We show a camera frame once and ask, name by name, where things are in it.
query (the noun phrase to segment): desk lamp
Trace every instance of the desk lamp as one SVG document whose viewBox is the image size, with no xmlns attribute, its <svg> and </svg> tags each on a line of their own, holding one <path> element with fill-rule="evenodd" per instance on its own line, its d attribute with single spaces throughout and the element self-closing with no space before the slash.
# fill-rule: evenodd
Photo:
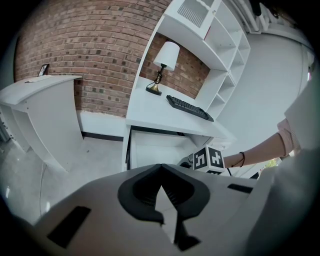
<svg viewBox="0 0 320 256">
<path fill-rule="evenodd" d="M 162 72 L 164 69 L 174 71 L 177 63 L 177 58 L 179 54 L 180 47 L 173 42 L 165 42 L 162 46 L 161 50 L 155 57 L 153 63 L 156 64 L 158 67 L 161 67 L 161 70 L 158 71 L 158 75 L 152 84 L 152 87 L 146 87 L 145 90 L 149 93 L 155 95 L 161 95 L 162 92 L 158 89 L 158 84 L 160 84 L 162 79 Z"/>
</svg>

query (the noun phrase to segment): white wall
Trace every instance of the white wall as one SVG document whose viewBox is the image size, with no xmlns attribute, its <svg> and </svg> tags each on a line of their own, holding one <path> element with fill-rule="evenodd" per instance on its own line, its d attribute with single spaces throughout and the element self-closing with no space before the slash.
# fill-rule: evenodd
<svg viewBox="0 0 320 256">
<path fill-rule="evenodd" d="M 276 35 L 249 34 L 251 52 L 230 100 L 217 120 L 237 138 L 224 156 L 246 151 L 277 132 L 302 81 L 301 44 Z M 233 168 L 249 178 L 265 163 Z"/>
</svg>

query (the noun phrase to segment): black slot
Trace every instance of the black slot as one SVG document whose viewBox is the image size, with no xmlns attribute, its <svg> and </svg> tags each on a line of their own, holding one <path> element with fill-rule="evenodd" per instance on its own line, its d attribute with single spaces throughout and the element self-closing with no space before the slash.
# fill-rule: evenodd
<svg viewBox="0 0 320 256">
<path fill-rule="evenodd" d="M 47 236 L 52 242 L 62 248 L 67 248 L 71 239 L 80 228 L 91 209 L 84 206 L 77 206 L 65 217 L 58 226 Z"/>
<path fill-rule="evenodd" d="M 251 191 L 253 190 L 253 187 L 242 186 L 242 185 L 237 185 L 237 184 L 230 184 L 228 186 L 228 189 L 232 189 L 232 190 L 236 190 L 236 191 L 240 191 L 240 192 L 244 192 L 244 193 L 250 194 Z"/>
</svg>

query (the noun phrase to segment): white floor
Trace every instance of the white floor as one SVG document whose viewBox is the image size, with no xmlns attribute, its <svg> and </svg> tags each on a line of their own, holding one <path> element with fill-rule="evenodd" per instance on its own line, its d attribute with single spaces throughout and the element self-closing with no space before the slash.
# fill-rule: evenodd
<svg viewBox="0 0 320 256">
<path fill-rule="evenodd" d="M 121 170 L 122 142 L 85 137 L 70 172 L 45 168 L 41 189 L 41 213 L 84 184 Z M 11 212 L 32 225 L 40 217 L 40 182 L 43 162 L 11 140 L 1 143 L 0 194 Z"/>
</svg>

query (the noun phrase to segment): gold lamp base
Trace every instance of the gold lamp base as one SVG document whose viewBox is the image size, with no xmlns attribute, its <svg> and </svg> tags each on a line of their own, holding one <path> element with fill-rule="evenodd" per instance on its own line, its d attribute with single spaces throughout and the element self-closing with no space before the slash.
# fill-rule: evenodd
<svg viewBox="0 0 320 256">
<path fill-rule="evenodd" d="M 152 93 L 152 94 L 155 94 L 155 95 L 159 95 L 159 96 L 162 94 L 162 92 L 159 91 L 159 89 L 158 89 L 158 84 L 157 83 L 154 84 L 153 86 L 151 86 L 150 88 L 146 87 L 145 90 L 147 92 L 149 92 L 149 93 Z"/>
</svg>

